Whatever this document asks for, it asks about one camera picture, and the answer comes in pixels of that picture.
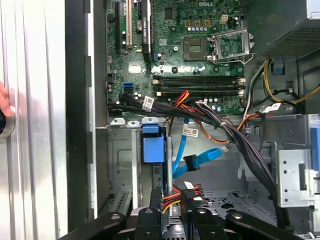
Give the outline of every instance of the white label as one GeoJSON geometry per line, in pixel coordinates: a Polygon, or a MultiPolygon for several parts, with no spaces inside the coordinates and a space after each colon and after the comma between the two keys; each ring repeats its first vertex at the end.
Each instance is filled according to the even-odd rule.
{"type": "Polygon", "coordinates": [[[267,106],[263,111],[264,114],[267,114],[271,110],[271,106],[267,106]]]}
{"type": "Polygon", "coordinates": [[[144,97],[142,109],[151,112],[152,106],[154,105],[155,99],[149,96],[144,97]]]}
{"type": "Polygon", "coordinates": [[[192,185],[191,182],[185,181],[184,184],[185,184],[185,186],[186,186],[187,189],[194,189],[194,188],[195,188],[195,187],[192,185]]]}
{"type": "Polygon", "coordinates": [[[280,106],[281,106],[281,102],[275,103],[271,106],[270,111],[277,111],[280,108],[280,106]]]}
{"type": "Polygon", "coordinates": [[[167,39],[159,39],[160,46],[167,46],[167,39]]]}
{"type": "Polygon", "coordinates": [[[199,134],[198,129],[189,128],[188,124],[183,124],[182,135],[197,138],[199,134]]]}

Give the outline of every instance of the metal frame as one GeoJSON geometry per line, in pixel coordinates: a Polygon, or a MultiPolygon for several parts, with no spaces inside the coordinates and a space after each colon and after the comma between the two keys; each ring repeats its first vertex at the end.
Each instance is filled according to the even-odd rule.
{"type": "Polygon", "coordinates": [[[68,232],[65,1],[0,1],[0,79],[15,128],[0,140],[2,239],[68,232]]]}

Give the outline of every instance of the screw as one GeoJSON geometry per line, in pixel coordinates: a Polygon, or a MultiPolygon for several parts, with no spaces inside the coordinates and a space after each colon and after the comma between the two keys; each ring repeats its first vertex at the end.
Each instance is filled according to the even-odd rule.
{"type": "Polygon", "coordinates": [[[120,218],[120,216],[118,214],[113,214],[111,217],[112,220],[117,220],[119,218],[120,218]]]}
{"type": "Polygon", "coordinates": [[[232,214],[232,217],[234,217],[235,219],[242,219],[242,216],[239,213],[232,214]]]}
{"type": "Polygon", "coordinates": [[[206,211],[205,211],[204,209],[202,209],[202,208],[199,208],[199,209],[198,209],[198,213],[200,213],[200,214],[205,214],[206,211]]]}

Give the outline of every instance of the black cable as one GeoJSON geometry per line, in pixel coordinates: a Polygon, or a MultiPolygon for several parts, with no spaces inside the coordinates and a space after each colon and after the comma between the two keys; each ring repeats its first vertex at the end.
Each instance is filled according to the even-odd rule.
{"type": "MultiPolygon", "coordinates": [[[[119,109],[129,109],[136,112],[143,112],[142,103],[134,100],[128,94],[123,94],[122,100],[128,106],[119,106],[114,105],[113,108],[119,109]]],[[[278,226],[282,229],[285,229],[286,226],[290,225],[290,220],[288,218],[288,211],[286,209],[282,209],[278,207],[278,193],[276,189],[275,182],[272,178],[271,172],[268,168],[268,165],[264,161],[263,157],[259,153],[258,149],[249,142],[245,136],[239,132],[232,124],[223,121],[211,108],[207,108],[205,105],[199,106],[199,109],[205,113],[202,115],[200,113],[190,112],[188,110],[164,105],[158,102],[154,102],[151,112],[145,112],[151,115],[166,115],[167,117],[183,117],[183,118],[192,118],[195,120],[199,120],[210,125],[213,125],[217,128],[223,129],[228,137],[228,139],[235,143],[238,150],[243,155],[243,158],[248,165],[251,172],[254,176],[261,182],[261,184],[267,189],[270,194],[270,199],[272,200],[275,212],[277,216],[278,226]]]]}

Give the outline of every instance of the finger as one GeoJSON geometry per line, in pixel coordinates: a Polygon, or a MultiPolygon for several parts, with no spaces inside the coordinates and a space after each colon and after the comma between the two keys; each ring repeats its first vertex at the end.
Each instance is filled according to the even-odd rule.
{"type": "Polygon", "coordinates": [[[9,97],[9,93],[2,82],[0,82],[0,94],[2,94],[5,99],[9,97]]]}
{"type": "Polygon", "coordinates": [[[14,113],[10,109],[9,102],[7,102],[7,100],[1,93],[0,93],[0,110],[7,118],[14,116],[14,113]]]}

